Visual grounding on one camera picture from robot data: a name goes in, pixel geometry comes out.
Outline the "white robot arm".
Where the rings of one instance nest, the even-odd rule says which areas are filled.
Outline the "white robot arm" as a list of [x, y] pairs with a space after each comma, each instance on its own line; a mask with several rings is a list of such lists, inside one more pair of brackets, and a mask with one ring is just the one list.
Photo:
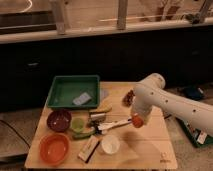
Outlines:
[[158, 73], [137, 82], [131, 113], [147, 117], [156, 106], [213, 137], [213, 106], [169, 93], [164, 90], [165, 84]]

